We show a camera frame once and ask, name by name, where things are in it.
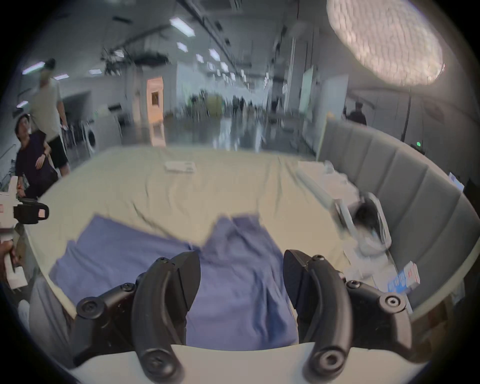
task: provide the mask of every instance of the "round ring light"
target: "round ring light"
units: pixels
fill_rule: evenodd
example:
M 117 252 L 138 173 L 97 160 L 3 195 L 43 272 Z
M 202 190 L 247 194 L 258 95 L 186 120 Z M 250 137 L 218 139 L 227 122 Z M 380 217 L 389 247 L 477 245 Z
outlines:
M 407 0 L 328 0 L 327 14 L 357 60 L 387 83 L 431 84 L 444 68 L 437 37 Z

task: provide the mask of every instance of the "padded panel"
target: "padded panel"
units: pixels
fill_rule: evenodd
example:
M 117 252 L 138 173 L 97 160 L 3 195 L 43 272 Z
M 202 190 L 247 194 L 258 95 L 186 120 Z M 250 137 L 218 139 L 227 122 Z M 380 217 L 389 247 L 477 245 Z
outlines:
M 357 179 L 372 139 L 373 135 L 368 130 L 352 130 L 347 148 L 344 151 L 342 163 L 338 168 L 340 172 L 347 175 L 348 180 L 352 183 L 355 183 Z
M 462 194 L 435 243 L 417 260 L 420 285 L 408 295 L 412 308 L 436 292 L 461 266 L 480 237 L 480 219 Z
M 393 231 L 390 230 L 390 252 L 398 269 L 409 261 L 422 262 L 422 255 L 435 244 L 448 224 L 460 194 L 455 185 L 446 183 L 440 175 L 428 169 L 410 207 Z M 441 260 L 431 265 L 428 274 L 436 276 L 437 269 L 442 268 L 440 264 Z
M 392 235 L 410 206 L 427 170 L 427 165 L 399 148 L 388 168 L 376 196 L 382 204 L 388 229 Z
M 345 156 L 345 151 L 347 149 L 351 133 L 351 124 L 338 124 L 335 127 L 335 135 L 332 139 L 330 153 L 328 154 L 327 158 L 332 162 L 335 169 L 339 169 L 343 162 L 343 157 Z
M 355 185 L 362 192 L 371 192 L 375 196 L 383 183 L 384 176 L 392 163 L 396 147 L 386 145 L 383 140 L 372 137 L 367 154 L 361 165 Z
M 333 138 L 337 129 L 343 129 L 341 124 L 338 124 L 336 120 L 327 119 L 325 126 L 324 140 L 322 141 L 322 148 L 320 148 L 320 154 L 318 161 L 330 160 L 330 150 L 332 148 Z

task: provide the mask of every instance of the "beige bed sheet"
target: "beige bed sheet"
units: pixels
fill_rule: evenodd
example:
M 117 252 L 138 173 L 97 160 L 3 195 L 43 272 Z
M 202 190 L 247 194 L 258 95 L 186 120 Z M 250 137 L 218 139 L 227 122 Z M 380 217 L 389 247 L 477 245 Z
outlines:
M 342 232 L 297 180 L 298 157 L 212 149 L 122 147 L 99 154 L 56 183 L 41 199 L 48 220 L 27 226 L 41 272 L 63 307 L 74 304 L 48 277 L 69 240 L 94 214 L 160 236 L 203 245 L 220 215 L 258 214 L 284 252 L 321 254 L 339 270 L 349 265 Z M 194 174 L 170 173 L 168 160 L 194 161 Z

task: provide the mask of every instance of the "man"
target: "man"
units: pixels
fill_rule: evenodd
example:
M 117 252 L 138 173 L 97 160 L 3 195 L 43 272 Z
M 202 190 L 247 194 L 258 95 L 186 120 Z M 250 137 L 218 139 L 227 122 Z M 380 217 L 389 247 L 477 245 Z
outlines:
M 238 97 L 236 97 L 236 96 L 233 97 L 232 106 L 233 106 L 233 116 L 236 116 L 237 111 L 239 110 L 239 99 L 238 99 Z
M 46 135 L 47 143 L 52 150 L 53 166 L 60 170 L 62 177 L 65 177 L 70 173 L 70 167 L 60 138 L 60 120 L 64 127 L 68 127 L 68 124 L 60 97 L 59 83 L 51 79 L 54 68 L 54 59 L 48 60 L 42 68 L 40 89 L 32 97 L 30 111 L 36 128 Z
M 347 120 L 353 121 L 358 124 L 367 125 L 367 119 L 365 118 L 365 115 L 361 111 L 362 107 L 363 107 L 363 104 L 357 101 L 355 103 L 355 110 L 350 112 L 350 114 L 347 116 Z
M 45 134 L 42 131 L 29 134 L 29 130 L 30 120 L 24 114 L 15 125 L 15 134 L 22 144 L 15 161 L 15 175 L 18 176 L 19 196 L 36 199 L 58 180 L 58 175 L 48 161 L 50 147 L 45 141 Z M 27 189 L 24 188 L 23 175 L 29 184 Z
M 244 105 L 245 105 L 245 99 L 242 96 L 241 99 L 240 99 L 240 114 L 243 113 L 243 106 Z

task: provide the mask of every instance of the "man's hand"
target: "man's hand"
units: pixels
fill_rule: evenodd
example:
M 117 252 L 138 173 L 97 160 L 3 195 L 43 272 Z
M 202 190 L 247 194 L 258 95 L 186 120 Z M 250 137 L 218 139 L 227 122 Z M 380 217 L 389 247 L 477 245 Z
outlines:
M 4 241 L 0 244 L 0 278 L 2 281 L 7 281 L 7 275 L 5 273 L 5 257 L 10 257 L 9 253 L 12 255 L 12 264 L 17 264 L 18 259 L 15 256 L 15 249 L 13 248 L 13 241 Z
M 42 168 L 43 162 L 45 161 L 45 157 L 46 157 L 45 154 L 42 154 L 42 156 L 40 156 L 40 157 L 36 160 L 35 168 L 37 168 L 37 169 Z

